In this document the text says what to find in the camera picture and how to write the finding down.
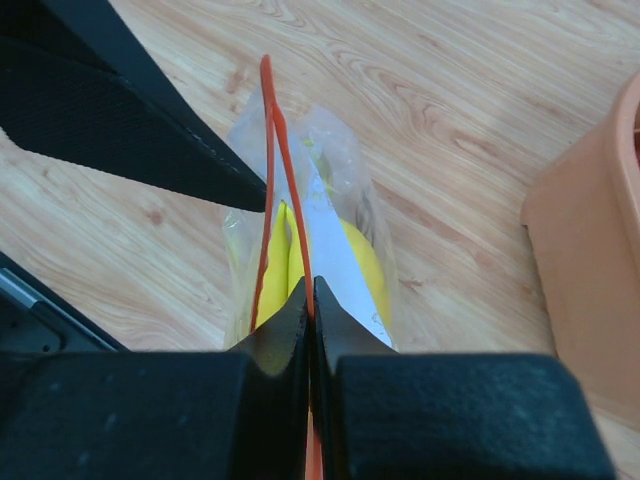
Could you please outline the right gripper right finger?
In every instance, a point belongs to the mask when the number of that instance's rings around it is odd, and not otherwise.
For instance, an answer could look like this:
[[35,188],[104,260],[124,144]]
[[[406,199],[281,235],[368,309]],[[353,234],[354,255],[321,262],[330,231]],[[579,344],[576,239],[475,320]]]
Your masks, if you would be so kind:
[[553,357],[401,354],[315,287],[314,404],[328,479],[612,479],[585,396]]

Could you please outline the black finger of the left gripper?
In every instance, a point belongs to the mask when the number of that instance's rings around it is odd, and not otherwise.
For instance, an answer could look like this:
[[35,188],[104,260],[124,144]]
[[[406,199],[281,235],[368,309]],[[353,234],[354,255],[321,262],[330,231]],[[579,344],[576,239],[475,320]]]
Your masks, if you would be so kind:
[[1,126],[20,148],[261,212],[265,183],[107,1],[1,5]]

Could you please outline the clear zip bag orange seal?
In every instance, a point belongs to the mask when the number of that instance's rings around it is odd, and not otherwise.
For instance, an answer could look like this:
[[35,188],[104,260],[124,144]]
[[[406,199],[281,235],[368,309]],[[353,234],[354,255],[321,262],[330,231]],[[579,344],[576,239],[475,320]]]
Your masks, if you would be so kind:
[[[260,83],[229,140],[248,167],[266,183],[259,214],[232,209],[223,226],[231,267],[235,314],[225,343],[234,347],[257,330],[258,304],[268,266],[268,246],[281,205],[292,210],[294,228],[288,242],[300,251],[304,280],[289,300],[302,299],[306,319],[315,323],[316,279],[341,284],[341,267],[350,264],[342,223],[357,228],[375,252],[390,300],[381,317],[397,352],[400,314],[398,274],[389,228],[381,213],[371,175],[349,127],[330,111],[315,107],[302,119],[286,118],[276,95],[272,62],[261,59]],[[307,361],[307,412],[304,464],[300,476],[328,479],[323,473],[322,442],[316,422],[313,381],[316,368]]]

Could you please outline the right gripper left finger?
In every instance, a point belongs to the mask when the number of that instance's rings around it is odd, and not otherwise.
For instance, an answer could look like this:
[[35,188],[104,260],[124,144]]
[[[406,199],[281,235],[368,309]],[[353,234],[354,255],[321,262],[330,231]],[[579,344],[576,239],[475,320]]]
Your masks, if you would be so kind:
[[288,303],[227,351],[130,351],[42,283],[5,276],[1,475],[297,478],[306,337]]

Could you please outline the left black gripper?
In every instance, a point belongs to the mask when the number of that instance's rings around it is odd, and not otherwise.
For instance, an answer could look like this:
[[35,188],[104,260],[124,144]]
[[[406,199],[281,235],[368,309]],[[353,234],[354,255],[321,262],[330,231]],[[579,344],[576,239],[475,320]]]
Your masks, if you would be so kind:
[[126,347],[10,257],[1,256],[1,350],[124,351]]

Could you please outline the yellow banana bunch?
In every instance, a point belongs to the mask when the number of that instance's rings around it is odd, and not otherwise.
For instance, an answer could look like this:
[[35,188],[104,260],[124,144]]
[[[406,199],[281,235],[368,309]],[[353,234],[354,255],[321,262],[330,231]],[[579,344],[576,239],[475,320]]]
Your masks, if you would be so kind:
[[257,331],[247,338],[259,368],[273,378],[295,376],[295,369],[310,361],[334,375],[342,357],[393,355],[395,349],[381,320],[390,311],[389,295],[366,238],[355,226],[342,223],[350,264],[339,269],[343,276],[339,285],[316,279],[319,311],[312,324],[306,319],[304,301],[289,300],[295,284],[304,280],[298,244],[290,244],[287,237],[294,227],[292,210],[281,205],[268,246]]

